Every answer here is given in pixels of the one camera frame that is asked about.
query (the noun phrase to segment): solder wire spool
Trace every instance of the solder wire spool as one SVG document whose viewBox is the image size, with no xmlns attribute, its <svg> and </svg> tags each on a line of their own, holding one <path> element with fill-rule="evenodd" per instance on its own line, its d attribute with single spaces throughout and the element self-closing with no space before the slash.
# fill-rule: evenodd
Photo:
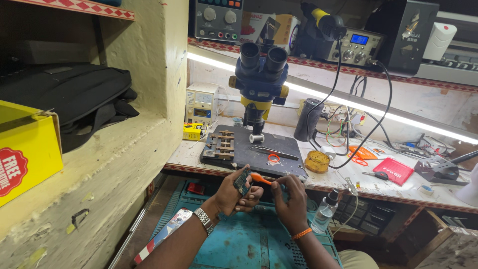
<svg viewBox="0 0 478 269">
<path fill-rule="evenodd" d="M 251 144 L 254 143 L 254 142 L 261 142 L 262 143 L 262 142 L 264 142 L 265 139 L 266 138 L 265 138 L 264 134 L 259 134 L 259 135 L 251 134 L 251 135 L 249 135 L 249 142 Z"/>
</svg>

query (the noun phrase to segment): blue repair mat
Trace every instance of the blue repair mat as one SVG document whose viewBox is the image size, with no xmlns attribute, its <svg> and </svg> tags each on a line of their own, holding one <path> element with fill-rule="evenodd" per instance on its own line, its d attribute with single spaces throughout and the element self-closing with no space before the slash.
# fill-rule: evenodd
<svg viewBox="0 0 478 269">
<path fill-rule="evenodd" d="M 187 191 L 192 182 L 206 188 L 204 195 Z M 150 240 L 181 208 L 195 211 L 219 186 L 199 180 L 178 184 Z M 308 199 L 307 218 L 313 219 L 317 204 Z M 328 233 L 315 234 L 325 249 L 342 267 Z M 282 225 L 272 202 L 260 202 L 251 213 L 237 213 L 219 222 L 194 258 L 190 269 L 290 269 L 307 268 L 297 244 Z"/>
</svg>

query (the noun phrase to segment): silver metal watch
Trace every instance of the silver metal watch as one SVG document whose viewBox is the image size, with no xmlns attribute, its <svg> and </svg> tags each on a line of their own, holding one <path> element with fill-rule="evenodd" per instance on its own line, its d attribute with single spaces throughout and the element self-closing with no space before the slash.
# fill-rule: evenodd
<svg viewBox="0 0 478 269">
<path fill-rule="evenodd" d="M 214 225 L 212 224 L 212 220 L 207 216 L 206 212 L 202 208 L 196 209 L 194 211 L 194 214 L 201 220 L 201 222 L 204 225 L 204 228 L 206 228 L 207 231 L 207 236 L 209 236 L 212 231 L 214 230 Z"/>
</svg>

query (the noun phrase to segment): car key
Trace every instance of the car key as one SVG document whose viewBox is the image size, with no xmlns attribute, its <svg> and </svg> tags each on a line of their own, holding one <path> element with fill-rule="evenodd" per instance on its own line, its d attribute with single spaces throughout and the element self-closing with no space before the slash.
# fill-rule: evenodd
<svg viewBox="0 0 478 269">
<path fill-rule="evenodd" d="M 383 179 L 383 180 L 390 180 L 387 173 L 385 172 L 375 172 L 375 173 L 362 172 L 362 174 L 375 176 L 376 178 Z"/>
</svg>

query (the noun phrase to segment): person's hand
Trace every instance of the person's hand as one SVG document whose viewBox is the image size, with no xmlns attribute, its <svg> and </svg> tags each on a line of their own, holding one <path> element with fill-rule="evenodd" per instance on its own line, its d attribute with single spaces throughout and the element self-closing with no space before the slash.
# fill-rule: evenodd
<svg viewBox="0 0 478 269">
<path fill-rule="evenodd" d="M 242 198 L 239 191 L 234 187 L 234 181 L 242 174 L 244 169 L 248 167 L 249 165 L 246 165 L 244 168 L 225 177 L 219 190 L 210 198 L 217 210 L 226 216 L 231 215 L 233 212 L 250 212 L 254 206 L 259 204 L 259 198 L 261 198 L 264 193 L 263 188 L 252 186 L 249 192 Z M 246 182 L 247 188 L 249 188 L 251 181 L 251 177 L 248 176 Z"/>
<path fill-rule="evenodd" d="M 284 203 L 280 184 L 284 184 L 290 192 L 291 199 Z M 296 235 L 309 228 L 307 223 L 307 194 L 304 184 L 295 175 L 288 175 L 272 182 L 272 193 L 275 197 L 275 210 L 282 224 L 291 235 Z"/>
</svg>

